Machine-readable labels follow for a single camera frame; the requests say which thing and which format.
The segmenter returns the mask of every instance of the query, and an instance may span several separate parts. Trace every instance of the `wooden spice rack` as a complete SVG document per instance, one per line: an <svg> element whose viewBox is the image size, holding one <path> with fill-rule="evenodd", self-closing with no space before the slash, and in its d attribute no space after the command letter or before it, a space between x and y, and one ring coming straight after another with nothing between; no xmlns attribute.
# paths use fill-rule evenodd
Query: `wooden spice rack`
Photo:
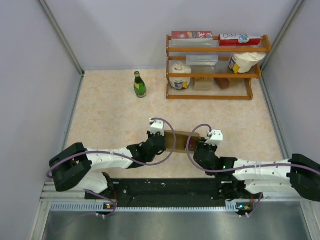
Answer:
<svg viewBox="0 0 320 240"><path fill-rule="evenodd" d="M218 40L218 36L213 37L214 41ZM247 73L170 73L170 61L185 61L186 56L170 56L170 53L269 53L271 44L267 35L261 37L259 47L170 47L171 36L166 36L166 99L212 99L212 100L252 100L254 95L251 87L252 79L261 77L261 69L256 64ZM220 56L219 61L229 61L230 57ZM169 94L170 77L172 78L229 78L244 79L247 96L232 95L172 95Z"/></svg>

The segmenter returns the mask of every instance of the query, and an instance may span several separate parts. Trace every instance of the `red box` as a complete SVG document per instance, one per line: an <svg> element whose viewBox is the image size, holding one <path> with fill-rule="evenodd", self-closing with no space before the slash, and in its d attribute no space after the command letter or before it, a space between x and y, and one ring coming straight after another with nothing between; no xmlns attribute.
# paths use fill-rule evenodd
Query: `red box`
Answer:
<svg viewBox="0 0 320 240"><path fill-rule="evenodd" d="M212 31L173 31L171 42L173 46L211 45L213 42Z"/></svg>
<svg viewBox="0 0 320 240"><path fill-rule="evenodd" d="M220 46L258 46L261 42L261 36L246 33L225 33L220 34L218 40Z"/></svg>

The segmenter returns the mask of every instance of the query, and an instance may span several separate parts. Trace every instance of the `white wall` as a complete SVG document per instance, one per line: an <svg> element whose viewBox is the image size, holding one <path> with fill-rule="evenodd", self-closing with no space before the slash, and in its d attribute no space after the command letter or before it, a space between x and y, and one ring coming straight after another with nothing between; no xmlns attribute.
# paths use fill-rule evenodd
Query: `white wall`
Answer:
<svg viewBox="0 0 320 240"><path fill-rule="evenodd" d="M31 233L80 75L36 0L0 7L0 239Z"/></svg>
<svg viewBox="0 0 320 240"><path fill-rule="evenodd" d="M297 0L46 0L85 70L166 65L171 31L278 35Z"/></svg>
<svg viewBox="0 0 320 240"><path fill-rule="evenodd" d="M291 153L320 163L320 1L307 0L264 71Z"/></svg>

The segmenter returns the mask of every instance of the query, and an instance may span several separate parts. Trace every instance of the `green glass bottle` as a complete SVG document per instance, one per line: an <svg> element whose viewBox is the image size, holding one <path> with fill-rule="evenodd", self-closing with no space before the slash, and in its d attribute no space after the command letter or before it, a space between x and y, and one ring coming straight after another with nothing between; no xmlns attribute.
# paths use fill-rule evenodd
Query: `green glass bottle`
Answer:
<svg viewBox="0 0 320 240"><path fill-rule="evenodd" d="M147 87L145 82L140 77L140 72L135 71L134 72L134 92L138 98L144 98L147 95Z"/></svg>

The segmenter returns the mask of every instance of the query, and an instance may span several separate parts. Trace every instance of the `beige floor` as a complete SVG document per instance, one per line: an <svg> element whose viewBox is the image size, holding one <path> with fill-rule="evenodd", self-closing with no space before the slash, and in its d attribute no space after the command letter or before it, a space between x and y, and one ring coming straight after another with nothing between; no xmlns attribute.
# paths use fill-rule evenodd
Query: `beige floor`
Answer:
<svg viewBox="0 0 320 240"><path fill-rule="evenodd" d="M117 149L147 139L149 118L168 120L178 131L190 132L207 123L221 129L218 156L251 161L277 161L280 149L258 80L252 81L253 100L166 100L166 70L141 69L147 96L135 95L134 70L87 71L77 103L68 146ZM205 136L207 129L198 132ZM168 153L157 156L162 160ZM184 153L174 153L158 166L108 169L112 178L201 178Z"/></svg>

